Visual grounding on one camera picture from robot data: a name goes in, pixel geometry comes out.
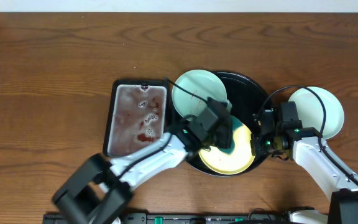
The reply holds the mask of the yellow plate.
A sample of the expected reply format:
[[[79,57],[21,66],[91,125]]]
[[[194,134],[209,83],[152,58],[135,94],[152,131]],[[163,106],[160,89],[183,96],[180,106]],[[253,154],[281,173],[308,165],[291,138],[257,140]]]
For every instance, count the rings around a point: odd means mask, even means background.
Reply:
[[[239,174],[249,168],[255,159],[250,144],[251,134],[250,131],[248,146],[241,147],[239,151],[235,151],[231,155],[223,153],[218,147],[210,146],[209,149],[201,149],[199,156],[208,168],[218,174]]]

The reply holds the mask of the green yellow sponge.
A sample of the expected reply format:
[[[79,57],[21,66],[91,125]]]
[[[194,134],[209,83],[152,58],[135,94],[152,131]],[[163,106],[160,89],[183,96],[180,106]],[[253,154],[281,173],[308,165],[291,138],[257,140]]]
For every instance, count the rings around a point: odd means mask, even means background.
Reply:
[[[225,154],[231,155],[235,151],[239,151],[241,147],[247,147],[249,144],[250,131],[249,128],[244,125],[235,116],[231,116],[231,142],[229,147],[220,147],[219,150]]]

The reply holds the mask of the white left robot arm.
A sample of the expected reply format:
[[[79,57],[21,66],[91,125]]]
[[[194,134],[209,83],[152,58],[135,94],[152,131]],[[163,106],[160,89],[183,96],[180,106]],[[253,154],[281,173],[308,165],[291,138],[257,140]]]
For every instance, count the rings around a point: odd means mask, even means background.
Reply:
[[[128,156],[87,159],[55,192],[52,202],[68,223],[113,223],[134,190],[158,173],[174,168],[203,147],[229,146],[231,117],[217,120],[188,115],[162,138]]]

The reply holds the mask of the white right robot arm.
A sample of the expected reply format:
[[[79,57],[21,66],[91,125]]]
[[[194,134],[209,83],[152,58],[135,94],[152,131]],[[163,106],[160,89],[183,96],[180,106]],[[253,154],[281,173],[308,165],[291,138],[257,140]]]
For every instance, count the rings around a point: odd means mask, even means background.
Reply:
[[[289,223],[358,223],[358,175],[313,127],[303,127],[295,109],[278,107],[253,115],[259,131],[252,135],[257,152],[287,159],[304,168],[330,201],[329,212],[310,208],[288,212]]]

